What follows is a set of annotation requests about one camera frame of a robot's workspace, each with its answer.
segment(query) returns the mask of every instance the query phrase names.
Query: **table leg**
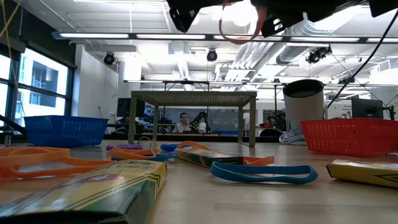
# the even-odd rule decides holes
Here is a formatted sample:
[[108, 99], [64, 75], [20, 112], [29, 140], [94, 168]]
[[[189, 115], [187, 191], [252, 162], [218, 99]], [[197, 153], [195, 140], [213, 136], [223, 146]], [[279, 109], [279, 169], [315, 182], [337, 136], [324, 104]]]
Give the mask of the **table leg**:
[[137, 98], [132, 96], [130, 101], [129, 144], [134, 144], [134, 138], [136, 136], [136, 107]]
[[256, 145], [256, 97], [250, 97], [249, 147]]
[[152, 136], [152, 140], [156, 141], [157, 139], [157, 122], [159, 120], [159, 105], [156, 103], [155, 104], [155, 114], [154, 114], [154, 130], [153, 130], [153, 136]]
[[239, 106], [238, 109], [238, 142], [243, 142], [243, 107]]

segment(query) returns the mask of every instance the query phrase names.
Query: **purple rubber band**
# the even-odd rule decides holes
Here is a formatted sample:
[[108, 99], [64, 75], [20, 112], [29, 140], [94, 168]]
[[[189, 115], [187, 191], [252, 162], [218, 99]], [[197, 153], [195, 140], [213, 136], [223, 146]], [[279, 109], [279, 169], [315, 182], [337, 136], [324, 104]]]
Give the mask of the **purple rubber band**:
[[118, 147], [120, 149], [142, 149], [141, 145], [138, 144], [120, 144], [120, 145], [111, 145], [111, 146], [106, 146], [106, 150], [112, 150], [113, 147]]

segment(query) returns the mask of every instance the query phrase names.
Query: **blue plastic basket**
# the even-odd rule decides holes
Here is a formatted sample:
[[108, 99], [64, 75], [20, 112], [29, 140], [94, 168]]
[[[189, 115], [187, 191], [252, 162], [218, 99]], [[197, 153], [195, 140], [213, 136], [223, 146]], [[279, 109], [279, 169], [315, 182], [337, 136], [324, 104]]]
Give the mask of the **blue plastic basket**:
[[31, 116], [24, 119], [28, 143], [50, 147], [99, 145], [108, 123], [108, 119], [76, 116]]

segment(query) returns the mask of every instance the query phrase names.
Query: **red basket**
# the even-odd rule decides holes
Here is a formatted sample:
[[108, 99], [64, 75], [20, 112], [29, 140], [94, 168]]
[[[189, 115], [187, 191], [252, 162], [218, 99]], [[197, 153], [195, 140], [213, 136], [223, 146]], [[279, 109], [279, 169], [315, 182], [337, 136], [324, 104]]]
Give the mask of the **red basket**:
[[398, 150], [398, 121], [328, 119], [301, 125], [310, 151], [361, 157]]

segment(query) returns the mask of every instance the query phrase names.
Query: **monitor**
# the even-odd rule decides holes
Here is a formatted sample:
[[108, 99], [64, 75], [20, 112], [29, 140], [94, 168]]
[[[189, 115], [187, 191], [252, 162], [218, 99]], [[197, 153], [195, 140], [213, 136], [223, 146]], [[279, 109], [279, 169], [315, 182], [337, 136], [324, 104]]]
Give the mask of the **monitor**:
[[383, 103], [380, 100], [351, 99], [353, 118], [383, 119]]
[[[130, 116], [130, 102], [131, 102], [130, 98], [118, 99], [118, 112], [117, 112], [118, 117], [127, 118]], [[145, 102], [137, 99], [136, 117], [139, 118], [144, 117], [144, 111], [145, 111]]]

